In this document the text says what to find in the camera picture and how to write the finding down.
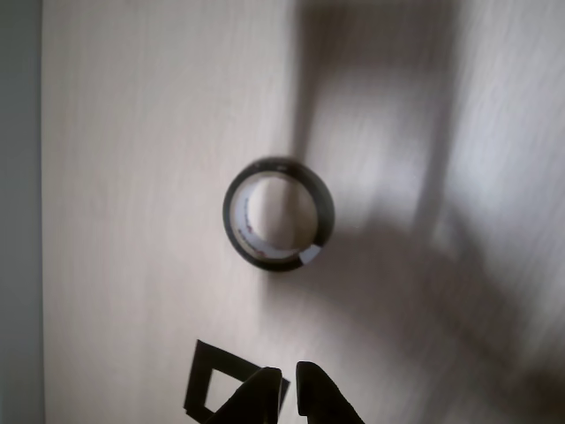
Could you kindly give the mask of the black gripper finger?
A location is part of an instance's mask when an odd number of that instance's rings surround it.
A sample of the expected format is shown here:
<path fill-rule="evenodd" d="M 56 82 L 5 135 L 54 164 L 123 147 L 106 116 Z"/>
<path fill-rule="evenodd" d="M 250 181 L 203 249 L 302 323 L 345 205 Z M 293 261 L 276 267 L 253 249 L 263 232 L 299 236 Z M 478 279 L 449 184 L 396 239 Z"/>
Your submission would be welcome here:
<path fill-rule="evenodd" d="M 279 368 L 261 368 L 213 413 L 207 423 L 277 424 L 282 385 L 283 374 Z"/>
<path fill-rule="evenodd" d="M 296 366 L 298 414 L 308 423 L 363 424 L 334 381 L 317 364 L 299 361 Z"/>

